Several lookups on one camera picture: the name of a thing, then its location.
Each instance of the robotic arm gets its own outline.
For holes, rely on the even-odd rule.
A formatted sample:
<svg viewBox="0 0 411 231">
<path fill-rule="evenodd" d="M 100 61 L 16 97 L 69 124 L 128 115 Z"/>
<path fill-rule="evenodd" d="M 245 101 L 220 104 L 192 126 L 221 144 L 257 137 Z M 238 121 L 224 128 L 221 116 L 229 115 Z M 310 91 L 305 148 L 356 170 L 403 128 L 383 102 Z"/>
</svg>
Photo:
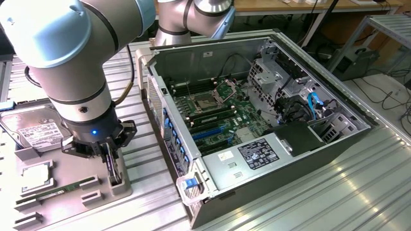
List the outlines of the robotic arm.
<svg viewBox="0 0 411 231">
<path fill-rule="evenodd" d="M 230 0 L 158 0 L 158 8 L 157 45 L 189 42 L 188 29 L 222 38 L 233 19 Z M 61 140 L 62 153 L 100 156 L 113 185 L 121 182 L 117 149 L 137 129 L 117 118 L 121 99 L 112 101 L 102 64 L 153 21 L 153 0 L 6 0 L 0 6 L 14 51 L 72 132 Z"/>
</svg>

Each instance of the warning label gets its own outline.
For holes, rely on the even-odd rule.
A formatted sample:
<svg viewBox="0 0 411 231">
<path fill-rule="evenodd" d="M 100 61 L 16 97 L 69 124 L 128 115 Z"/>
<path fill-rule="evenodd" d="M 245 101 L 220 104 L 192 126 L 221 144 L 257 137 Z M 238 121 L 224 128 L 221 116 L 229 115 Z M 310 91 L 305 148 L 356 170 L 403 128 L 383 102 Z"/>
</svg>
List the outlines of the warning label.
<svg viewBox="0 0 411 231">
<path fill-rule="evenodd" d="M 33 148 L 44 148 L 60 143 L 62 134 L 56 123 L 42 124 L 17 130 Z"/>
<path fill-rule="evenodd" d="M 238 148 L 238 151 L 252 170 L 278 160 L 265 139 L 260 139 Z"/>
</svg>

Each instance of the green circuit board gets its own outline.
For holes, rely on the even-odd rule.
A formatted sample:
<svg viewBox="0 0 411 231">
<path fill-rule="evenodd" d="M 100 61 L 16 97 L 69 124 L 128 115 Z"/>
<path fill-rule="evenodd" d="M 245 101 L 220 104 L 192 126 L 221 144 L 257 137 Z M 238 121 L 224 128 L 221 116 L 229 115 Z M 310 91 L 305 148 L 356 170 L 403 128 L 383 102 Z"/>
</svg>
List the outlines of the green circuit board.
<svg viewBox="0 0 411 231">
<path fill-rule="evenodd" d="M 200 123 L 200 125 L 197 123 L 193 125 L 189 122 L 186 123 L 193 139 L 201 136 L 201 134 L 220 129 L 217 134 L 194 139 L 202 154 L 213 153 L 257 138 L 269 127 L 246 100 L 241 89 L 234 86 L 233 91 L 233 83 L 225 84 L 222 82 L 217 86 L 216 91 L 220 101 L 216 100 L 212 91 L 200 92 L 174 99 L 182 119 L 194 117 L 196 119 L 190 121 Z"/>
</svg>

